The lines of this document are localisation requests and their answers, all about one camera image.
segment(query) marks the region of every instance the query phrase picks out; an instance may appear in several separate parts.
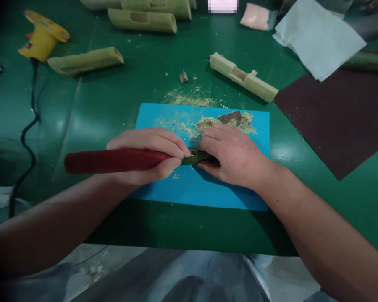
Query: person's left hand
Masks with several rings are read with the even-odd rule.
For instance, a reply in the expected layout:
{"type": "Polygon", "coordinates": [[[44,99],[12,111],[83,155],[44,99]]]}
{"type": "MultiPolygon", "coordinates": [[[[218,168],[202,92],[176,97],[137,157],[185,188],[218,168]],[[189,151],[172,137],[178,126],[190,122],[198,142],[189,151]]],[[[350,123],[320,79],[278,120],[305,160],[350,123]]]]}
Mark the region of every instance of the person's left hand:
{"type": "Polygon", "coordinates": [[[186,144],[175,134],[164,128],[149,128],[125,131],[111,140],[106,146],[110,149],[147,149],[171,155],[157,166],[144,171],[115,173],[119,181],[130,185],[146,185],[167,178],[175,168],[181,165],[181,158],[190,156],[186,144]]]}

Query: white paper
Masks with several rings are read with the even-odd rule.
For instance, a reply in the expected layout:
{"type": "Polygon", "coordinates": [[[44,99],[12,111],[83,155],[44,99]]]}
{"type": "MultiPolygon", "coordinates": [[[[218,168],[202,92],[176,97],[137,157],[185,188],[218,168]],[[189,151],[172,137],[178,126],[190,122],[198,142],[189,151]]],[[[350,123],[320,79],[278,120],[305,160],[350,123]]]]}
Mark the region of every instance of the white paper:
{"type": "Polygon", "coordinates": [[[321,82],[367,43],[346,22],[314,0],[297,0],[273,38],[293,50],[321,82]]]}

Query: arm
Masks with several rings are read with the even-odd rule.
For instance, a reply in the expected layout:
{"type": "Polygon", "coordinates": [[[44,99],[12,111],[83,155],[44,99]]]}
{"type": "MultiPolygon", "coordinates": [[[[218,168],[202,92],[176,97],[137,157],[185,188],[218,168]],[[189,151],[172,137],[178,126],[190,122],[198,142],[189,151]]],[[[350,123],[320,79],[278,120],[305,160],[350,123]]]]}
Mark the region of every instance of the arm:
{"type": "Polygon", "coordinates": [[[267,159],[237,128],[220,123],[204,131],[198,148],[221,164],[199,167],[263,198],[324,290],[339,301],[378,301],[378,251],[287,168],[267,159]]]}
{"type": "Polygon", "coordinates": [[[180,138],[162,128],[124,132],[108,144],[116,148],[157,150],[174,158],[146,171],[94,175],[0,224],[0,266],[7,277],[58,263],[123,199],[141,185],[168,177],[190,154],[180,138]]]}

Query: yellow glue gun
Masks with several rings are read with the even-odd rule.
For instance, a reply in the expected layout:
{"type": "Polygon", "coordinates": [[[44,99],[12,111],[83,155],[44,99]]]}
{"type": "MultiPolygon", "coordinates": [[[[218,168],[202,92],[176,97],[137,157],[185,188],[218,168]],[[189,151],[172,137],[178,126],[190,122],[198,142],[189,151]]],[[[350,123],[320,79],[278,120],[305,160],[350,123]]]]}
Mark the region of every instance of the yellow glue gun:
{"type": "Polygon", "coordinates": [[[66,43],[70,39],[70,34],[55,22],[31,10],[26,10],[25,16],[35,25],[35,31],[26,35],[29,38],[29,42],[25,44],[24,48],[19,49],[18,52],[24,57],[33,57],[44,63],[57,42],[66,43]]]}

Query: white bamboo piece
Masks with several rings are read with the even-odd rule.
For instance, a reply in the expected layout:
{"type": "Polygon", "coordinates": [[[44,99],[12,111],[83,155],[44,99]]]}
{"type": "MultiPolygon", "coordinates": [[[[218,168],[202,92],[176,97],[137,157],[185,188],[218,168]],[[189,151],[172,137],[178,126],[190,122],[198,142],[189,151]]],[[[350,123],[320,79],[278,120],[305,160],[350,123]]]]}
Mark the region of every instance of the white bamboo piece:
{"type": "Polygon", "coordinates": [[[278,93],[276,88],[257,78],[257,72],[255,70],[252,70],[251,73],[246,73],[216,52],[210,56],[210,66],[212,69],[225,75],[227,78],[248,89],[268,103],[270,103],[278,93]]]}
{"type": "Polygon", "coordinates": [[[197,0],[189,0],[190,8],[196,9],[197,8],[197,0]]]}
{"type": "Polygon", "coordinates": [[[90,10],[107,10],[108,8],[122,8],[121,0],[80,0],[90,10]]]}
{"type": "Polygon", "coordinates": [[[66,76],[124,64],[121,54],[115,47],[93,50],[80,55],[52,57],[47,62],[54,71],[66,76]]]}
{"type": "Polygon", "coordinates": [[[192,19],[189,0],[121,0],[124,10],[171,13],[176,20],[192,19]]]}
{"type": "Polygon", "coordinates": [[[109,8],[108,16],[120,29],[176,33],[175,17],[171,13],[135,12],[109,8]]]}

